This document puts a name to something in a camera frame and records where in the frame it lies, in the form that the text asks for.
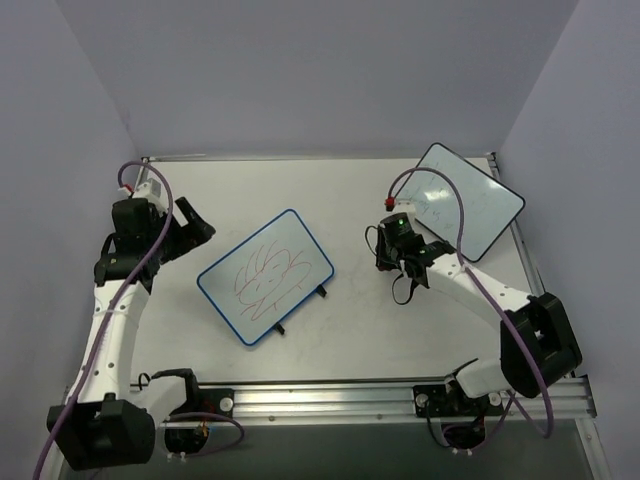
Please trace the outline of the blue framed whiteboard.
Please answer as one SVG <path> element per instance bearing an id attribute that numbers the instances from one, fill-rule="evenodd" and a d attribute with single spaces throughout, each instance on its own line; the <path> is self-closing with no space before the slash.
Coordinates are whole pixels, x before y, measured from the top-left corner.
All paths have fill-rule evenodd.
<path id="1" fill-rule="evenodd" d="M 309 227 L 286 209 L 201 272 L 197 286 L 240 342 L 253 346 L 315 294 L 335 267 Z"/>

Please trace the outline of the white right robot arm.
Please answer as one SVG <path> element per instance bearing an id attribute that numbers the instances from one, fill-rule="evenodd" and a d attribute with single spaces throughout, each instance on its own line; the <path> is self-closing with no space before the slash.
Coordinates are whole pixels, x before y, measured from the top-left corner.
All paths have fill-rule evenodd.
<path id="1" fill-rule="evenodd" d="M 481 397 L 511 390 L 534 398 L 582 364 L 583 355 L 563 303 L 546 292 L 517 290 L 464 262 L 447 242 L 428 243 L 405 213 L 376 226 L 376 267 L 397 271 L 417 287 L 455 300 L 490 325 L 499 336 L 499 353 L 471 360 L 452 373 L 444 400 L 464 413 Z"/>

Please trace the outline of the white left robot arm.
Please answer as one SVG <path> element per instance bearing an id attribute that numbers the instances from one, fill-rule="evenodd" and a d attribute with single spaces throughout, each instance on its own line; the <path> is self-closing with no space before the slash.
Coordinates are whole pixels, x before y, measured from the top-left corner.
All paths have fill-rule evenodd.
<path id="1" fill-rule="evenodd" d="M 190 419 L 203 395 L 190 368 L 161 370 L 140 392 L 130 390 L 143 311 L 162 265 L 208 242 L 215 228 L 180 197 L 186 219 L 146 198 L 112 206 L 114 230 L 94 266 L 94 312 L 78 377 L 68 399 L 52 406 L 47 429 L 74 471 L 144 464 L 156 431 L 171 417 Z"/>

